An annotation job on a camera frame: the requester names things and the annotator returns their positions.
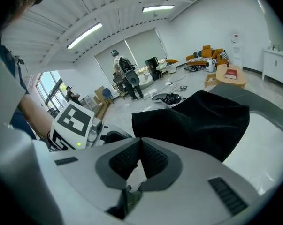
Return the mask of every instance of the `round wooden table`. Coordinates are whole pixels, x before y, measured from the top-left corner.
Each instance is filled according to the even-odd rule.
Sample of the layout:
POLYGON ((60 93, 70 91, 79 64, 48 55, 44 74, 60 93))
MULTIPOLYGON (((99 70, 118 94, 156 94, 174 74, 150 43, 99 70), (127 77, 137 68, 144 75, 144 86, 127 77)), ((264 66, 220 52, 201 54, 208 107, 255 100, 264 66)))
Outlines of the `round wooden table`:
POLYGON ((246 79, 245 74, 243 73, 242 69, 239 66, 231 65, 231 64, 230 64, 230 67, 227 67, 226 64, 218 65, 217 71, 216 71, 216 79, 219 82, 230 83, 230 84, 233 84, 233 85, 241 87, 241 88, 244 88, 246 83, 247 83, 247 79, 246 79), (231 78, 225 77, 225 73, 226 73, 227 69, 237 70, 237 79, 231 79, 231 78))

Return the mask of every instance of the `fluorescent light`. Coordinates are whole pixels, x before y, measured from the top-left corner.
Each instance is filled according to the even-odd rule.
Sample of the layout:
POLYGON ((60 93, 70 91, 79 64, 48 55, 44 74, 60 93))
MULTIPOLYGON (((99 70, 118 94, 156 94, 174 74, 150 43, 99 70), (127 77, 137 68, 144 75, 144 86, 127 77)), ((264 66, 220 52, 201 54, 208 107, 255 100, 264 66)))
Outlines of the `fluorescent light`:
POLYGON ((97 23, 85 32, 83 32, 80 36, 78 36, 75 40, 73 40, 68 46, 68 49, 72 49, 75 45, 77 45, 81 40, 83 40, 85 37, 87 37, 89 34, 94 32, 95 30, 99 29, 102 27, 101 23, 97 23))
POLYGON ((150 7, 144 7, 142 11, 145 12, 151 12, 156 10, 164 10, 164 9, 173 9, 174 5, 157 5, 157 6, 150 6, 150 7))

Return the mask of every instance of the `floor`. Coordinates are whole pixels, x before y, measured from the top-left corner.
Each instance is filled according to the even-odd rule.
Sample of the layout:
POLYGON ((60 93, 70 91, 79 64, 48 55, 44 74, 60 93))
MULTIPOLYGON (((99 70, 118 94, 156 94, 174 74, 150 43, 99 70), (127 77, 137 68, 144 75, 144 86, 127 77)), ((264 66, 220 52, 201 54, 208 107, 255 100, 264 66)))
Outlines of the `floor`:
MULTIPOLYGON (((204 86, 204 80, 207 76, 205 70, 189 73, 185 71, 184 66, 180 67, 176 73, 164 74, 163 78, 156 80, 154 84, 142 90, 145 98, 144 100, 131 101, 128 95, 125 99, 118 98, 115 104, 110 105, 105 117, 104 122, 108 124, 117 125, 121 129, 134 136, 131 123, 131 114, 142 111, 149 111, 154 109, 161 109, 165 106, 161 103, 154 103, 151 101, 151 97, 159 93, 168 93, 172 90, 178 89, 180 86, 188 86, 186 91, 179 92, 184 98, 188 98, 196 91, 205 90, 210 91, 214 86, 204 86), (175 84, 167 86, 169 82, 175 82, 175 84)), ((254 72, 244 71, 248 79, 248 83, 245 89, 267 99, 276 106, 283 110, 283 85, 275 80, 266 78, 262 81, 262 75, 254 72)))

